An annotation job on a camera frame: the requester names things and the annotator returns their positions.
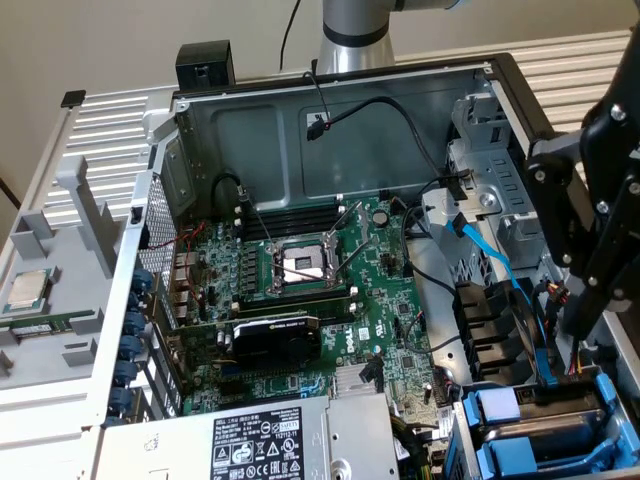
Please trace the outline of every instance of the black plug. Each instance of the black plug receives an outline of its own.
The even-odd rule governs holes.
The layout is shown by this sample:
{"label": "black plug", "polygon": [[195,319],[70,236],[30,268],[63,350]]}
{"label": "black plug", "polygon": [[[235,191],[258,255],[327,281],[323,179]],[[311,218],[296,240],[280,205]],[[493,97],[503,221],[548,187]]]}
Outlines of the black plug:
{"label": "black plug", "polygon": [[324,131],[327,129],[327,125],[322,118],[318,118],[311,126],[307,127],[307,141],[312,142],[320,138]]}

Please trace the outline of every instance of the workstation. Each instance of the workstation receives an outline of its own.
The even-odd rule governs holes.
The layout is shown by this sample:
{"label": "workstation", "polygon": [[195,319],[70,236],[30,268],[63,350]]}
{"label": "workstation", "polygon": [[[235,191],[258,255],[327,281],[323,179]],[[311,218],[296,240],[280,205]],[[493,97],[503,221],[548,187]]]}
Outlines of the workstation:
{"label": "workstation", "polygon": [[396,62],[391,12],[455,3],[325,0],[308,71],[237,81],[216,40],[176,88],[65,95],[0,257],[4,465],[638,475],[640,35],[564,131],[517,50]]}

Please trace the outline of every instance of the power supply label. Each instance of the power supply label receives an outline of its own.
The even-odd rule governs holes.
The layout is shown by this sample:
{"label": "power supply label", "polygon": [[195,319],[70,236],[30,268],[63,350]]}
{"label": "power supply label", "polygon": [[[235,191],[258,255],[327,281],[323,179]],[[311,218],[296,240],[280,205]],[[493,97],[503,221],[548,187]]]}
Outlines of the power supply label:
{"label": "power supply label", "polygon": [[219,418],[211,480],[301,480],[302,452],[300,407]]}

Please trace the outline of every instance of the motherboard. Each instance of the motherboard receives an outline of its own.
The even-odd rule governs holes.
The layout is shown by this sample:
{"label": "motherboard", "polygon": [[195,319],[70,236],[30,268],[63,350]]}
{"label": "motherboard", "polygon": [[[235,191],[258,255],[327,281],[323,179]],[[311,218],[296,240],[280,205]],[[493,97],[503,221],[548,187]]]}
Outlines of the motherboard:
{"label": "motherboard", "polygon": [[[402,255],[403,212],[375,196],[238,209],[233,222],[192,227],[173,274],[180,327],[167,336],[187,382],[183,414],[384,392],[405,421],[437,423],[431,356],[404,340],[422,308]],[[428,348],[425,330],[421,318],[408,341]]]}

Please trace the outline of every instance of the white wall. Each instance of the white wall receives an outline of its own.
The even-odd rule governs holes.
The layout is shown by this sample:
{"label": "white wall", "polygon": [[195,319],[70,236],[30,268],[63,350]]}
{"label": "white wall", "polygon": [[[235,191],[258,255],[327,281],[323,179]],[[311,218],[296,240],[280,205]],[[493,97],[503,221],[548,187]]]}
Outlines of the white wall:
{"label": "white wall", "polygon": [[[229,38],[236,74],[273,73],[294,0],[4,0],[0,6],[0,176],[24,195],[67,90],[174,83],[183,43]],[[394,14],[396,54],[633,25],[631,0],[475,0]],[[317,55],[320,0],[303,0],[285,68]],[[0,200],[0,238],[15,215]]]}

